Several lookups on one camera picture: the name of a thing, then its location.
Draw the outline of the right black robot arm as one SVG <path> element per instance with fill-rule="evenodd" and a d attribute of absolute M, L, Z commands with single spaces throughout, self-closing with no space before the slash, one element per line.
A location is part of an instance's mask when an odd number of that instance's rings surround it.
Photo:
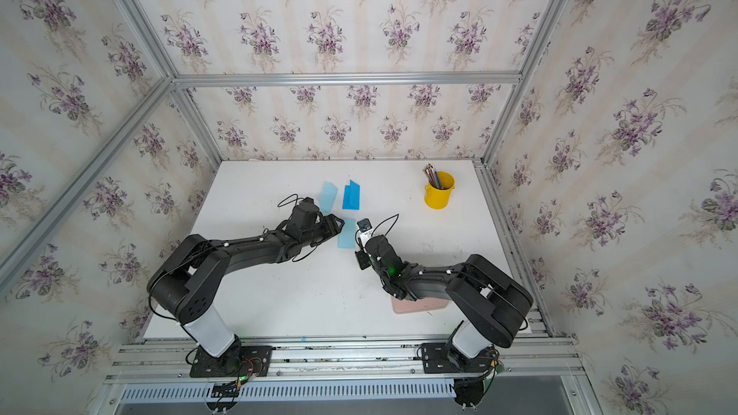
<path fill-rule="evenodd" d="M 383 234 L 357 234 L 357 262 L 371 268 L 382 289 L 400 301 L 447 300 L 463 322 L 450 337 L 449 354 L 475 359 L 492 348 L 507 349 L 519 332 L 528 330 L 534 300 L 530 292 L 492 264 L 473 254 L 450 266 L 424 266 L 404 261 Z"/>

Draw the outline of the bright blue square paper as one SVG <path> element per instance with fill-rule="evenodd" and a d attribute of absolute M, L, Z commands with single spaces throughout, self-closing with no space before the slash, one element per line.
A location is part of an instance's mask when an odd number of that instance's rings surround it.
<path fill-rule="evenodd" d="M 344 186 L 342 209 L 344 211 L 358 211 L 361 208 L 361 186 L 351 180 Z"/>

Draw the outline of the colored pencils bundle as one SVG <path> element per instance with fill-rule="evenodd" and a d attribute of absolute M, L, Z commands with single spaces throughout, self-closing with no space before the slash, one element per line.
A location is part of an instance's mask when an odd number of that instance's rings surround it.
<path fill-rule="evenodd" d="M 432 188 L 438 189 L 438 190 L 444 190 L 444 186 L 440 181 L 439 175 L 437 171 L 435 170 L 434 166 L 432 164 L 427 164 L 423 167 L 423 172 L 428 178 L 429 185 Z"/>

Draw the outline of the yellow pencil cup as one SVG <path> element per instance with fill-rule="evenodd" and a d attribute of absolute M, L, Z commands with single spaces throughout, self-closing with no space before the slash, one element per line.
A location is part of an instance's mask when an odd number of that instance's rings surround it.
<path fill-rule="evenodd" d="M 455 189 L 455 179 L 452 175 L 446 172 L 438 172 L 438 179 L 440 180 L 440 188 L 435 188 L 432 184 L 427 184 L 425 187 L 424 202 L 430 209 L 445 209 L 449 205 L 452 192 Z"/>

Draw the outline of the pink eraser case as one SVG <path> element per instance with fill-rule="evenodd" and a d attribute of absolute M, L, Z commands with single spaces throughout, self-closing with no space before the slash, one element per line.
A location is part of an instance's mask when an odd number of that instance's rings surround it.
<path fill-rule="evenodd" d="M 418 301 L 391 299 L 392 309 L 398 315 L 442 310 L 448 307 L 449 303 L 449 300 L 434 298 Z"/>

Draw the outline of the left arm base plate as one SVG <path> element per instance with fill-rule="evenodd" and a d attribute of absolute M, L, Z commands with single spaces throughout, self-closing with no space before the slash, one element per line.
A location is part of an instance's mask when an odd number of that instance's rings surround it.
<path fill-rule="evenodd" d="M 265 377 L 268 373 L 273 347 L 230 347 L 221 357 L 212 357 L 198 346 L 189 361 L 190 378 Z"/>

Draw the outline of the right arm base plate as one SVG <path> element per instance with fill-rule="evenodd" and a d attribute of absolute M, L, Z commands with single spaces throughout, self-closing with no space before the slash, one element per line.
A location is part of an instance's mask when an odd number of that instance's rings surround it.
<path fill-rule="evenodd" d="M 451 342 L 423 343 L 416 352 L 425 374 L 483 374 L 498 362 L 500 353 L 490 345 L 476 357 L 465 357 Z"/>

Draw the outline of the aluminium front rail frame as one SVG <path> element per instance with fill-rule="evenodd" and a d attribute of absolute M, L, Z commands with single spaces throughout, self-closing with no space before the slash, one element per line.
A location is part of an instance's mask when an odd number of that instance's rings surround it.
<path fill-rule="evenodd" d="M 274 348 L 265 377 L 190 378 L 192 343 L 186 340 L 154 340 L 126 345 L 113 357 L 102 388 L 94 396 L 91 414 L 115 414 L 126 407 L 120 396 L 130 383 L 214 382 L 224 393 L 236 392 L 249 382 L 303 382 L 304 380 L 394 380 L 394 378 L 450 378 L 463 408 L 477 409 L 482 403 L 499 405 L 505 397 L 502 386 L 533 378 L 551 382 L 562 391 L 565 407 L 575 414 L 601 414 L 602 406 L 584 372 L 571 340 L 526 335 L 509 349 L 497 349 L 497 364 L 483 374 L 425 374 L 416 352 L 423 343 L 446 341 L 436 337 L 401 339 L 286 339 L 249 340 L 246 346 Z M 244 402 L 190 403 L 205 413 L 231 414 L 246 407 Z"/>

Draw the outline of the light blue front paper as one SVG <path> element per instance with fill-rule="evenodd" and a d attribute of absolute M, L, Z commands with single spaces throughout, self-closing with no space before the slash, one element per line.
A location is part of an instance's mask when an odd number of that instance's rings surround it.
<path fill-rule="evenodd" d="M 338 249 L 355 251 L 357 247 L 356 231 L 357 220 L 353 218 L 345 218 L 344 225 L 337 237 Z"/>

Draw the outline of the light blue paper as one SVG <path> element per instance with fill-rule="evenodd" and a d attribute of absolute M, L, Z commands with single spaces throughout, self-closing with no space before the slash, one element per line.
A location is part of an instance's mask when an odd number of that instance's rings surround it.
<path fill-rule="evenodd" d="M 338 189 L 334 184 L 325 183 L 318 199 L 318 207 L 323 214 L 330 214 L 334 208 Z"/>
<path fill-rule="evenodd" d="M 357 247 L 356 231 L 357 220 L 353 218 L 345 218 L 344 225 L 337 237 L 338 249 L 355 251 Z"/>

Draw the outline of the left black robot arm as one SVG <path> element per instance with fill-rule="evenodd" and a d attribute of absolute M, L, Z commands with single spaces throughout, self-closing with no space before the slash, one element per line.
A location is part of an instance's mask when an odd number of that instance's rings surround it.
<path fill-rule="evenodd" d="M 296 262 L 304 248 L 316 249 L 339 236 L 344 226 L 343 219 L 322 213 L 306 197 L 296 200 L 288 219 L 258 236 L 207 239 L 191 234 L 150 278 L 147 294 L 209 357 L 233 355 L 240 340 L 213 305 L 224 277 L 263 264 Z"/>

